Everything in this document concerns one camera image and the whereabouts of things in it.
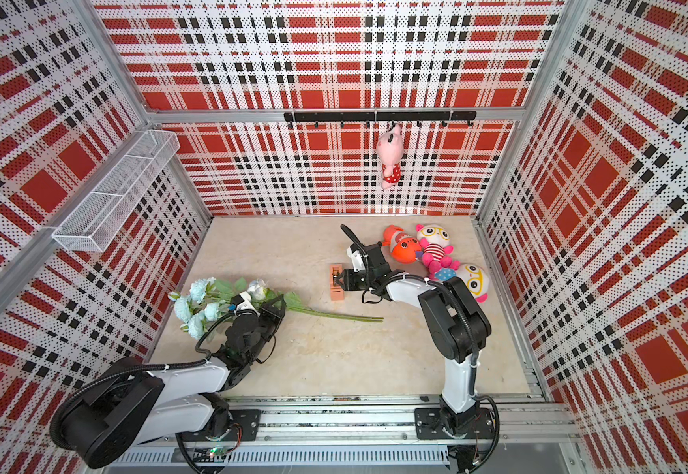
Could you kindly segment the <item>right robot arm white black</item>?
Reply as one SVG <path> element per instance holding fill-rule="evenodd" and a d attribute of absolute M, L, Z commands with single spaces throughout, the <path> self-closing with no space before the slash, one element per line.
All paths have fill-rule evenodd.
<path fill-rule="evenodd" d="M 347 250 L 353 267 L 334 276 L 333 282 L 345 292 L 371 294 L 379 302 L 404 303 L 422 311 L 434 346 L 444 357 L 444 388 L 438 408 L 416 411 L 418 438 L 499 438 L 496 403 L 476 390 L 480 355 L 492 334 L 476 298 L 456 276 L 435 282 L 393 270 L 381 246 L 354 239 Z"/>

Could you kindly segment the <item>white rose bouquet green stems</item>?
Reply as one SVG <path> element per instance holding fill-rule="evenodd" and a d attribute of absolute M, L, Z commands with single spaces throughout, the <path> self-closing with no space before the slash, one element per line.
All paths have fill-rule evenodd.
<path fill-rule="evenodd" d="M 217 320 L 226 317 L 235 320 L 229 310 L 231 300 L 240 295 L 250 300 L 256 310 L 268 299 L 284 294 L 287 309 L 310 316 L 357 321 L 364 323 L 382 323 L 382 317 L 359 316 L 330 311 L 319 311 L 309 307 L 294 292 L 276 292 L 260 278 L 247 282 L 240 278 L 235 282 L 219 278 L 201 278 L 192 282 L 186 292 L 170 292 L 168 299 L 173 303 L 173 312 L 180 321 L 180 330 L 195 340 L 207 334 Z"/>

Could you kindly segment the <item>orange tape dispenser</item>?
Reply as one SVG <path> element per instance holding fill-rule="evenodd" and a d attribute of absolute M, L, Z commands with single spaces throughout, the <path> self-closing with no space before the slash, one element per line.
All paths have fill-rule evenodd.
<path fill-rule="evenodd" d="M 340 277 L 343 274 L 341 264 L 331 264 L 330 272 L 330 297 L 332 301 L 341 301 L 345 298 L 344 290 L 340 284 Z"/>

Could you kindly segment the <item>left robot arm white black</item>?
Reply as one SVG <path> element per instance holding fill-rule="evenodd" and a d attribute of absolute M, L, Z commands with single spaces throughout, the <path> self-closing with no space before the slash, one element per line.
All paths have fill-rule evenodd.
<path fill-rule="evenodd" d="M 220 444 L 255 440 L 259 411 L 233 411 L 221 393 L 235 388 L 253 365 L 261 363 L 261 352 L 275 341 L 286 312 L 281 295 L 259 306 L 245 295 L 237 296 L 198 339 L 197 361 L 116 361 L 59 406 L 49 426 L 52 442 L 97 469 L 133 446 L 174 436 L 190 468 L 209 472 L 206 456 L 189 454 L 184 438 Z"/>

